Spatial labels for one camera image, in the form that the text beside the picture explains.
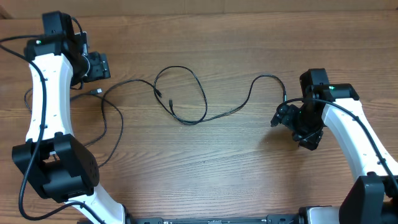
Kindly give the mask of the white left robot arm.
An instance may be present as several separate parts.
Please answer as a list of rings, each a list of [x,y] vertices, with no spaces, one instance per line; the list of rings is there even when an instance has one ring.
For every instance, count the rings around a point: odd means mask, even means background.
[[[106,56],[88,52],[86,32],[57,32],[32,36],[25,49],[32,74],[32,113],[25,144],[14,146],[12,160],[24,178],[19,195],[30,184],[42,199],[63,208],[75,207],[92,223],[131,223],[125,206],[100,184],[94,155],[73,133],[70,88],[78,83],[109,78]]]

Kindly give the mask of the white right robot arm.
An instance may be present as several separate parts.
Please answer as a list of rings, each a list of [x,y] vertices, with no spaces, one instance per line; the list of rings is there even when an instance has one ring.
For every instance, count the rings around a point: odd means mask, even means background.
[[[350,84],[309,85],[295,106],[285,100],[271,120],[293,132],[293,139],[317,148],[323,128],[337,140],[354,178],[339,207],[304,207],[305,223],[397,223],[397,161],[386,151],[367,121],[358,94]]]

